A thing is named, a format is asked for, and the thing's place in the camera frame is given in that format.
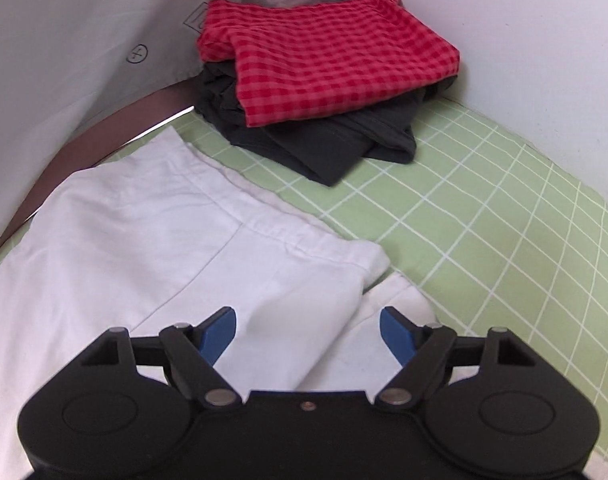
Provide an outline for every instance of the red plaid garment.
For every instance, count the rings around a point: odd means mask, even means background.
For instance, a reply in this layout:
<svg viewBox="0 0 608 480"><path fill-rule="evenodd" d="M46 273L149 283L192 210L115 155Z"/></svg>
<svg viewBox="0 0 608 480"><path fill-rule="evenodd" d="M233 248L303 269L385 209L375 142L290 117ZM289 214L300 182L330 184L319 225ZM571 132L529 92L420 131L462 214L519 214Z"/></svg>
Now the red plaid garment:
<svg viewBox="0 0 608 480"><path fill-rule="evenodd" d="M236 60L247 126L357 110L460 65L459 51L400 0L292 9L213 0L198 47L203 61Z"/></svg>

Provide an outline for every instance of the stack of folded clothes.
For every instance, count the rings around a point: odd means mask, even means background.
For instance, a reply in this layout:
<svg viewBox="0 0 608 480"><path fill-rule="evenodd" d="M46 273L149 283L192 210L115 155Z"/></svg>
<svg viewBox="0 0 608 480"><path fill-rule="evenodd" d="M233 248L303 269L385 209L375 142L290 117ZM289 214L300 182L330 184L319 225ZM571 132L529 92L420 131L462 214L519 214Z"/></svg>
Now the stack of folded clothes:
<svg viewBox="0 0 608 480"><path fill-rule="evenodd" d="M413 160L409 124L460 64L400 0L213 0L198 48L196 110L231 144L327 186L364 156Z"/></svg>

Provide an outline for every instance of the dark gray garment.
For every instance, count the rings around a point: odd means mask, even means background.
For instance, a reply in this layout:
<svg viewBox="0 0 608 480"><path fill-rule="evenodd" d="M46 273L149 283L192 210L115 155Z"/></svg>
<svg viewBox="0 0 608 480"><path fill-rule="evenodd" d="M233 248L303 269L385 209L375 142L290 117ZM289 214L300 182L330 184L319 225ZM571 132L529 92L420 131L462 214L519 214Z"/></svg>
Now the dark gray garment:
<svg viewBox="0 0 608 480"><path fill-rule="evenodd" d="M235 94L233 61L205 63L196 78L195 108L228 141L332 186L363 156L407 164L415 155L409 124L427 93L421 88L360 110L331 117L246 126Z"/></svg>

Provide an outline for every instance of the brown strip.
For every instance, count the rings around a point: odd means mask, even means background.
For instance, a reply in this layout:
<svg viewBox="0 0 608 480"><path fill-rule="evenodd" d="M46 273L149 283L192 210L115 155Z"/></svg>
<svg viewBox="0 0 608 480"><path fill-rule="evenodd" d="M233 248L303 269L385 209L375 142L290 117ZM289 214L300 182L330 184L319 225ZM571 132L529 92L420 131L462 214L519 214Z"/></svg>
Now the brown strip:
<svg viewBox="0 0 608 480"><path fill-rule="evenodd" d="M191 79L135 101L92 126L57 152L0 237L0 247L71 173L92 168L133 137L194 104Z"/></svg>

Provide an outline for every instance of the green mat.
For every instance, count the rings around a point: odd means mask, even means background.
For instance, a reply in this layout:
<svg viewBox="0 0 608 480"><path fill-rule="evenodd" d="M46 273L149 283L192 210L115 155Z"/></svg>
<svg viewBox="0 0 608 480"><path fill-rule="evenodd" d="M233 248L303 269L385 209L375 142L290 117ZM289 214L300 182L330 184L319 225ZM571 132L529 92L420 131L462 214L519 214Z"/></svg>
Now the green mat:
<svg viewBox="0 0 608 480"><path fill-rule="evenodd" d="M509 326L595 403L598 450L608 459L608 207L596 192L520 137L447 100L415 121L413 164L365 160L332 189L229 146L196 114L172 124L343 237L380 243L392 267L461 334Z"/></svg>

